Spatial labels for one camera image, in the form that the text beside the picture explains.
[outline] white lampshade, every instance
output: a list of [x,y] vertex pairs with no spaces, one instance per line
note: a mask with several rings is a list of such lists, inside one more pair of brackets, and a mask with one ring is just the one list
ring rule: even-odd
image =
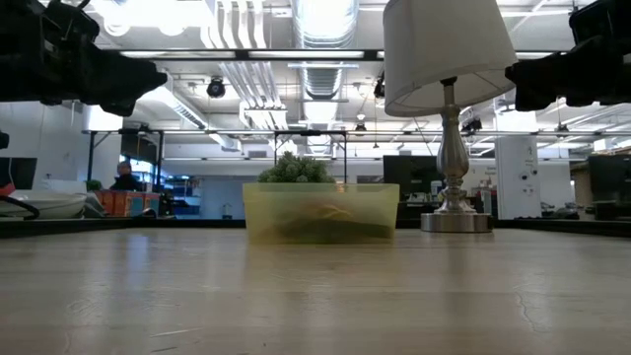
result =
[[440,112],[440,82],[452,77],[461,107],[513,88],[504,71],[517,57],[496,0],[391,0],[384,32],[389,115]]

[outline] silver lamp stand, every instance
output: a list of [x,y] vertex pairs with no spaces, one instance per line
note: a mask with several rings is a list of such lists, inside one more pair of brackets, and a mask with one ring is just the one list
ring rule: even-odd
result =
[[421,229],[431,233],[490,233],[490,215],[477,214],[464,200],[462,177],[469,171],[469,157],[460,137],[460,107],[456,105],[454,84],[457,78],[441,81],[445,91],[443,141],[438,155],[438,171],[445,176],[443,206],[421,216]]

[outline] spotlight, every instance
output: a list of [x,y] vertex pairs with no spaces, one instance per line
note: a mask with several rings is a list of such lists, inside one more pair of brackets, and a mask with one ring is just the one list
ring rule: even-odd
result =
[[556,128],[554,128],[555,132],[569,132],[570,128],[568,128],[567,124],[559,124]]
[[366,123],[364,122],[359,122],[357,123],[357,126],[355,127],[356,131],[360,131],[360,132],[366,132],[368,129],[366,129]]
[[462,132],[473,133],[482,130],[482,121],[480,117],[474,117],[469,121],[462,123]]

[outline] black camera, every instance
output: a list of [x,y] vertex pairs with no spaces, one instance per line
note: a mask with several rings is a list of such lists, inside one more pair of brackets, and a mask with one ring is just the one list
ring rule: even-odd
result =
[[226,95],[226,86],[224,85],[224,79],[221,77],[213,77],[210,80],[210,85],[206,89],[206,93],[212,99],[221,99]]
[[4,133],[3,131],[0,131],[0,149],[9,148],[9,141],[9,135],[7,133]]

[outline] white bowl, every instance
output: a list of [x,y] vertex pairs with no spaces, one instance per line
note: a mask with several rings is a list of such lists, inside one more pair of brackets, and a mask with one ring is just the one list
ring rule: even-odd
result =
[[[38,219],[73,218],[83,210],[86,203],[86,195],[53,191],[16,190],[9,196],[38,209]],[[28,217],[31,212],[0,201],[0,215]]]

